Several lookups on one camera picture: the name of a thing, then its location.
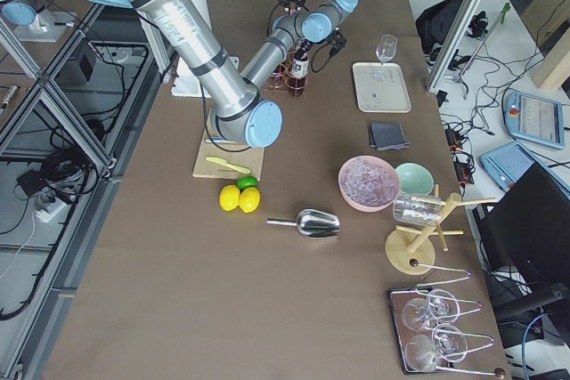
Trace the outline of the green bowl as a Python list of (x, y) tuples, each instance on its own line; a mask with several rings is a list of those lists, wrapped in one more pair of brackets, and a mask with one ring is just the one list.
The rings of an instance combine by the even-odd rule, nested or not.
[(401, 192), (428, 195), (432, 192), (435, 181), (432, 174), (422, 165), (404, 163), (396, 169)]

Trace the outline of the steel muddler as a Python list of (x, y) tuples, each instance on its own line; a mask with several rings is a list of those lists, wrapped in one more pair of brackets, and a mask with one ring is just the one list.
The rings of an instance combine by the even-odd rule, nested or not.
[(236, 141), (228, 141), (226, 139), (219, 138), (219, 137), (205, 138), (204, 142), (205, 143), (213, 143), (213, 144), (239, 144)]

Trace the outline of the black tray with glasses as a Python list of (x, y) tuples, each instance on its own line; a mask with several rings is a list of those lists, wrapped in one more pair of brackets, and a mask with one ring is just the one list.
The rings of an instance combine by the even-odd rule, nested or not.
[[(402, 309), (404, 307), (404, 305), (412, 298), (412, 291), (414, 290), (427, 290), (430, 291), (432, 289), (437, 289), (437, 288), (430, 288), (430, 287), (424, 287), (424, 288), (409, 288), (409, 289), (391, 289), (389, 291), (387, 291), (387, 300), (388, 300), (388, 306), (389, 309), (391, 311), (391, 315), (392, 315), (392, 321), (393, 321), (393, 325), (394, 325), (394, 330), (395, 330), (395, 336), (396, 336), (396, 341), (397, 341), (397, 346), (399, 349), (399, 353), (400, 353), (400, 359), (402, 362), (402, 368), (403, 368), (403, 372), (406, 375), (423, 375), (423, 374), (435, 374), (435, 373), (412, 373), (404, 364), (403, 361), (403, 346), (406, 344), (406, 342), (412, 338), (413, 336), (415, 336), (416, 334), (426, 334), (426, 333), (430, 333), (431, 331), (413, 331), (408, 329), (402, 321)], [(453, 323), (452, 325), (454, 325), (455, 327), (457, 327), (458, 329), (458, 322), (460, 319), (468, 316), (461, 316), (455, 323)], [(481, 372), (487, 372), (487, 373), (493, 373), (492, 376), (485, 376), (485, 377), (490, 377), (493, 379), (503, 379), (506, 377), (506, 373), (505, 370), (503, 368), (494, 368), (491, 371), (481, 371)], [(455, 372), (436, 372), (436, 373), (455, 373)]]

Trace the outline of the upside wine glass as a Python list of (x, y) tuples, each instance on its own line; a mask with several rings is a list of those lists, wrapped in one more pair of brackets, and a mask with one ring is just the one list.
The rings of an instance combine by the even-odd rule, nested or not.
[(461, 316), (482, 310), (480, 302), (460, 299), (443, 289), (414, 290), (402, 309), (403, 324), (413, 331), (431, 331), (453, 324)]
[(458, 368), (470, 353), (494, 345), (491, 336), (465, 333), (452, 324), (440, 324), (430, 333), (416, 334), (403, 346), (403, 361), (412, 373), (455, 372), (480, 376), (493, 373)]

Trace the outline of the green lime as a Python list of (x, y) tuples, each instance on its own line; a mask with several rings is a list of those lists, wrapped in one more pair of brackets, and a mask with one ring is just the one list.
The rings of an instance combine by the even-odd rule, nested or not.
[(245, 190), (251, 187), (256, 187), (258, 184), (257, 178), (252, 175), (242, 176), (237, 182), (236, 185), (240, 190)]

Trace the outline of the white pillar mount base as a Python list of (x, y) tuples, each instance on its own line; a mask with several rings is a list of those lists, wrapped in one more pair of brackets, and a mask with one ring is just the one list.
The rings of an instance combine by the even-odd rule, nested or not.
[[(200, 16), (211, 27), (207, 0), (192, 0)], [(191, 73), (184, 60), (179, 60), (172, 94), (177, 97), (200, 98), (204, 94), (207, 98), (209, 94), (201, 89), (200, 81)]]

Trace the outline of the tea bottle white cap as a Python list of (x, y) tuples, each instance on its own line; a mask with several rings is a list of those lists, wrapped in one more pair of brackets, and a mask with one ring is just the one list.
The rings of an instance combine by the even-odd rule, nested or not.
[(306, 61), (292, 61), (287, 80), (290, 95), (298, 97), (303, 94), (305, 90), (306, 76), (308, 74), (308, 66), (308, 54)]

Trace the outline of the cream serving tray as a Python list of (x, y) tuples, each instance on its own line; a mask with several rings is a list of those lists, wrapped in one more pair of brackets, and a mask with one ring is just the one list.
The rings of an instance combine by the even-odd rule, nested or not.
[(352, 66), (357, 107), (366, 113), (408, 113), (411, 100), (401, 67), (356, 62)]

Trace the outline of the yellow plastic knife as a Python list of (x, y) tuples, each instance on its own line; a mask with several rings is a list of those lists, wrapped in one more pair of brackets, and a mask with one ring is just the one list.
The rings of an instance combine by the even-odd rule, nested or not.
[(207, 162), (210, 162), (210, 163), (213, 163), (213, 164), (216, 164), (219, 166), (227, 167), (227, 168), (229, 168), (233, 171), (239, 172), (241, 174), (245, 174), (245, 175), (251, 174), (251, 170), (248, 167), (238, 166), (238, 165), (232, 164), (224, 158), (209, 156), (209, 157), (206, 157), (206, 160), (207, 160)]

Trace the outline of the wooden cutting board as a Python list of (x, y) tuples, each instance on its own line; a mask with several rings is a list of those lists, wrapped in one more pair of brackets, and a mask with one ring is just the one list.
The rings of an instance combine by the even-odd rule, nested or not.
[[(210, 128), (208, 130), (212, 137), (218, 137), (215, 131)], [(193, 177), (233, 180), (245, 176), (245, 174), (233, 171), (227, 167), (207, 162), (206, 157), (212, 156), (224, 158), (238, 166), (248, 167), (251, 170), (249, 175), (255, 176), (258, 180), (261, 179), (265, 153), (263, 148), (248, 149), (246, 146), (239, 144), (205, 143), (204, 139), (207, 137), (207, 133), (204, 132), (192, 171)]]

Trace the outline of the metal ice scoop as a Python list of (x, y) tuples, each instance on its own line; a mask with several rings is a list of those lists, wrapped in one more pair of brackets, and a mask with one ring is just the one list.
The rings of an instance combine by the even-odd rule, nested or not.
[(334, 214), (307, 208), (295, 220), (267, 218), (267, 224), (293, 226), (308, 239), (335, 238), (341, 230), (340, 220)]

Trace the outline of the yellow lemon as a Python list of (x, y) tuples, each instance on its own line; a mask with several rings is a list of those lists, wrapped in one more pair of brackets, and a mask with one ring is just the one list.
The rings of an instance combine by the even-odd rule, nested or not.
[(257, 210), (261, 201), (261, 193), (257, 187), (248, 187), (240, 193), (239, 207), (243, 213)]
[(219, 206), (226, 212), (232, 211), (239, 206), (240, 189), (235, 184), (224, 186), (218, 196)]

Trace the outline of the clear textured glass cup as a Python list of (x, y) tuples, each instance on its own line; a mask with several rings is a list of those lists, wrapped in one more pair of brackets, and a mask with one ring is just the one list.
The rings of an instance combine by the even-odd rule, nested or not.
[(439, 197), (401, 192), (392, 207), (397, 222), (428, 226), (441, 220), (444, 202)]

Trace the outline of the wooden glass tree stand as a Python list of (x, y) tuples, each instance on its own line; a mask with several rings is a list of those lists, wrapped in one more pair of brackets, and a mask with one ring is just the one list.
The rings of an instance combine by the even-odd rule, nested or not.
[(400, 272), (419, 276), (434, 269), (436, 250), (429, 238), (431, 236), (445, 238), (463, 233), (462, 230), (443, 231), (441, 223), (460, 206), (494, 203), (496, 198), (464, 199), (459, 193), (451, 193), (442, 201), (444, 208), (441, 220), (437, 224), (419, 226), (397, 222), (395, 229), (387, 236), (385, 241), (387, 259)]

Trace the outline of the copper wire bottle basket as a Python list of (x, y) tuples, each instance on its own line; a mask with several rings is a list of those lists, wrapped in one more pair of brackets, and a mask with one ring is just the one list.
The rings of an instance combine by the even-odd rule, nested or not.
[(280, 49), (281, 62), (271, 74), (267, 85), (276, 90), (287, 91), (293, 97), (305, 90), (308, 74), (309, 51), (314, 46), (303, 27), (308, 12), (281, 16), (272, 26), (266, 41)]

